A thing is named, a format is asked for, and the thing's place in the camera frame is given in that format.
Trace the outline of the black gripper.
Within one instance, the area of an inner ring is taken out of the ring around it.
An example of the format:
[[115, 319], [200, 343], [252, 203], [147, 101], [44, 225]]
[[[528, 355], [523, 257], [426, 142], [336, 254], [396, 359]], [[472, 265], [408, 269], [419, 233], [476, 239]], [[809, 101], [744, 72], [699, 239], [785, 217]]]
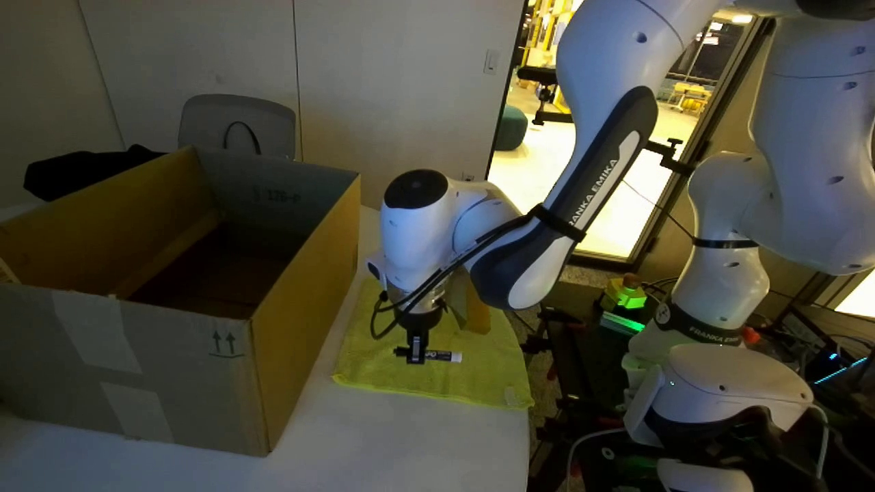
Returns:
[[405, 328], [405, 337], [413, 340], [408, 344], [408, 365], [419, 365], [419, 355], [422, 355], [422, 365], [426, 360], [429, 344], [424, 340], [422, 350], [419, 350], [415, 340], [426, 337], [441, 324], [442, 310], [446, 310], [442, 302], [422, 302], [422, 303], [401, 302], [398, 303], [396, 319]]

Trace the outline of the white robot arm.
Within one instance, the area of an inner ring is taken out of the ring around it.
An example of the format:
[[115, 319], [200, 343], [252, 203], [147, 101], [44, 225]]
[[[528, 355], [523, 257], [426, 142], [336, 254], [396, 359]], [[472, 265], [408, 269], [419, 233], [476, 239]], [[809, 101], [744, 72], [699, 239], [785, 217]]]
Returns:
[[583, 0], [554, 58], [573, 151], [547, 201], [523, 214], [491, 184], [411, 171], [382, 195], [368, 272], [413, 365], [453, 272], [490, 307], [541, 302], [649, 142], [655, 87], [724, 7], [776, 19], [748, 121], [758, 151], [691, 171], [691, 253], [623, 355], [623, 432], [660, 455], [665, 492], [824, 492], [818, 462], [779, 452], [813, 389], [742, 328], [768, 294], [766, 253], [830, 277], [875, 265], [871, 0]]

